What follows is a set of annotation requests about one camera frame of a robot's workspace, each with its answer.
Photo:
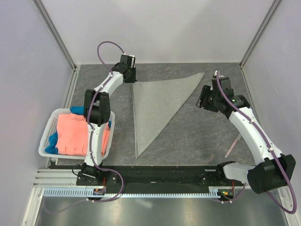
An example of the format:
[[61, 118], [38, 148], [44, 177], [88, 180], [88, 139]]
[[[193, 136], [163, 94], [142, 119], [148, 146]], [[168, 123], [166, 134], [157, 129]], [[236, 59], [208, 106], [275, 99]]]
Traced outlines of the grey cloth napkin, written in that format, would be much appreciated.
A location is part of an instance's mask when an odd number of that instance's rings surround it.
[[132, 86], [135, 157], [138, 158], [192, 95], [204, 73]]

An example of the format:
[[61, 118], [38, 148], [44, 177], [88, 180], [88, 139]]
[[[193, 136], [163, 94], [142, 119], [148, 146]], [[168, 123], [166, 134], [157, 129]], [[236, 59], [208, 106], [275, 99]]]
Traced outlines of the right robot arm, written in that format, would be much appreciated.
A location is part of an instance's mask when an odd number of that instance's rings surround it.
[[257, 193], [265, 193], [288, 184], [296, 161], [292, 155], [284, 155], [259, 125], [250, 104], [243, 95], [235, 95], [229, 77], [216, 77], [212, 85], [204, 85], [197, 107], [211, 112], [221, 112], [237, 128], [248, 145], [255, 165], [234, 161], [219, 164], [215, 179], [220, 185], [237, 180], [250, 185]]

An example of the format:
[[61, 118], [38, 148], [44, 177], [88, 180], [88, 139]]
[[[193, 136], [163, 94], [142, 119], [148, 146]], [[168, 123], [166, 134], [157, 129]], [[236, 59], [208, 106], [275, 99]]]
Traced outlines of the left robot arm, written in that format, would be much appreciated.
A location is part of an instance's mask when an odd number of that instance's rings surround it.
[[78, 186], [99, 185], [103, 182], [104, 169], [115, 126], [110, 96], [123, 83], [136, 82], [135, 56], [122, 54], [105, 80], [95, 89], [88, 89], [84, 98], [84, 117], [88, 127], [88, 145], [85, 161], [77, 176]]

